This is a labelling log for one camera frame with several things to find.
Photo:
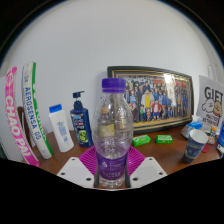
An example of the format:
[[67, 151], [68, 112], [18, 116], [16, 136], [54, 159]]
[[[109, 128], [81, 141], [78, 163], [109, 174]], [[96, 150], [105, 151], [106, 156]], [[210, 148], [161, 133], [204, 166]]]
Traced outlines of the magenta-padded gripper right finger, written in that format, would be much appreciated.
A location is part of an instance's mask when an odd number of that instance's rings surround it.
[[145, 157], [134, 147], [128, 152], [125, 185], [140, 188], [166, 176], [166, 172], [154, 157]]

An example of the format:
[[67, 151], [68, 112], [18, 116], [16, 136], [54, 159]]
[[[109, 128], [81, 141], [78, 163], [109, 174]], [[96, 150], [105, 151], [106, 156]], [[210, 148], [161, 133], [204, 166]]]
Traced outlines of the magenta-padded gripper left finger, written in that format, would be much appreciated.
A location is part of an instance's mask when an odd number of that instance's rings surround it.
[[58, 176], [84, 188], [98, 186], [96, 150], [90, 147], [79, 157], [71, 157], [58, 172]]

